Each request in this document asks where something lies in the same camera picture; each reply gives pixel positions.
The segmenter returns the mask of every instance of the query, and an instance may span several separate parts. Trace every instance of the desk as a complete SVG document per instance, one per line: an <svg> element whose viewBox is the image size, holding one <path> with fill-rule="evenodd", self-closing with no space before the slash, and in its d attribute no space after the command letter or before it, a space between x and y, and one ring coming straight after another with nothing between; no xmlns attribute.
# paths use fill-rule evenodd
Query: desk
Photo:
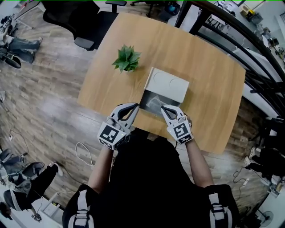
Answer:
<svg viewBox="0 0 285 228"><path fill-rule="evenodd" d="M142 53L132 73L120 74L111 66L123 44ZM169 24L120 13L92 60L77 102L106 116L119 104L140 103L152 66L189 81L181 109L192 118L194 137L202 150L223 153L239 109L245 70L211 44ZM133 125L171 138L164 119L144 110Z"/></svg>

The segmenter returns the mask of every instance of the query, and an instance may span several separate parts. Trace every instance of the potted plant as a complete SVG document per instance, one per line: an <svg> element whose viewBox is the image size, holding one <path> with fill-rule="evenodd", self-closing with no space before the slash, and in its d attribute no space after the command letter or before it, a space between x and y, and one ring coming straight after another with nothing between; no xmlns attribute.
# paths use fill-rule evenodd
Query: potted plant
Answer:
<svg viewBox="0 0 285 228"><path fill-rule="evenodd" d="M112 65L115 65L115 69L119 68L121 73L123 70L133 72L138 67L140 54L134 51L134 47L123 45L121 50L118 50L118 58Z"/></svg>

